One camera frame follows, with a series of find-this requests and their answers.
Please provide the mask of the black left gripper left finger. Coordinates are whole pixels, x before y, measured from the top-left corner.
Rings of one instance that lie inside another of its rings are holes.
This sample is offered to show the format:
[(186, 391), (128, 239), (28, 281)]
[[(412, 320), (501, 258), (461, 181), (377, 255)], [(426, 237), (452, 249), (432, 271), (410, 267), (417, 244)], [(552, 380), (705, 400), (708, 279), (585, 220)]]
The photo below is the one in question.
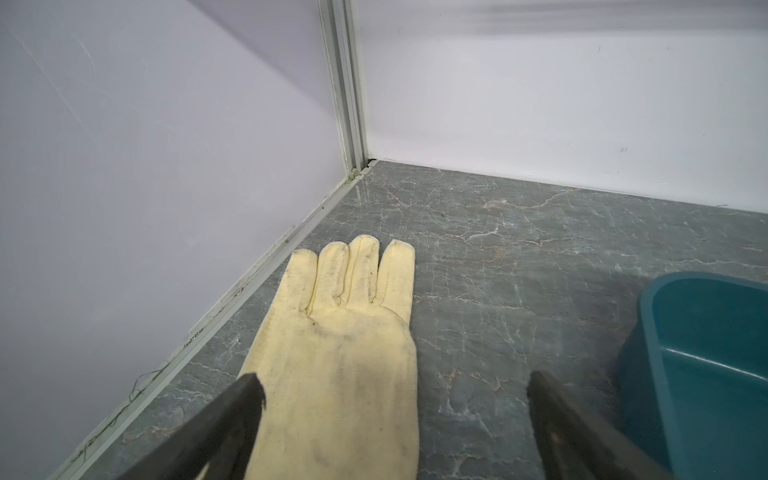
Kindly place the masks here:
[(120, 477), (243, 479), (265, 408), (258, 376), (245, 374)]

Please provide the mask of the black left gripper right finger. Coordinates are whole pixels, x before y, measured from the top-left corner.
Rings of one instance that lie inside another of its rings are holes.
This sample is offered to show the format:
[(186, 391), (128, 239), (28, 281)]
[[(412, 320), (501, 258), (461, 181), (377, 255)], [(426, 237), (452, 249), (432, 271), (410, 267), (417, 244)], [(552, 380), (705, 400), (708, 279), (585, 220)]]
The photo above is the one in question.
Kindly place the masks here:
[(534, 437), (547, 479), (672, 479), (601, 415), (536, 370), (527, 386)]

